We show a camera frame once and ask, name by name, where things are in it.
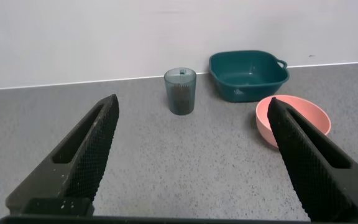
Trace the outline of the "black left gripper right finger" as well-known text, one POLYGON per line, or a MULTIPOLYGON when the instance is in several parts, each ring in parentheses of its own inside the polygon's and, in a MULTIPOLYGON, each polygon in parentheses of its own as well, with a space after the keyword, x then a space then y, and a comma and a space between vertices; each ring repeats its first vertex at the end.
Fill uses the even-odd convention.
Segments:
POLYGON ((268 121, 293 188, 313 222, 358 222, 358 163, 277 98, 268 121))

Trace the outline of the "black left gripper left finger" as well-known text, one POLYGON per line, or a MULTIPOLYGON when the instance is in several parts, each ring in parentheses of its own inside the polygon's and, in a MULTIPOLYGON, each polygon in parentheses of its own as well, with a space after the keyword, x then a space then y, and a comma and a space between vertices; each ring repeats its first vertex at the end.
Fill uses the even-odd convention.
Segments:
POLYGON ((6 199, 10 214, 35 198, 94 200, 119 119, 115 94, 98 101, 6 199))

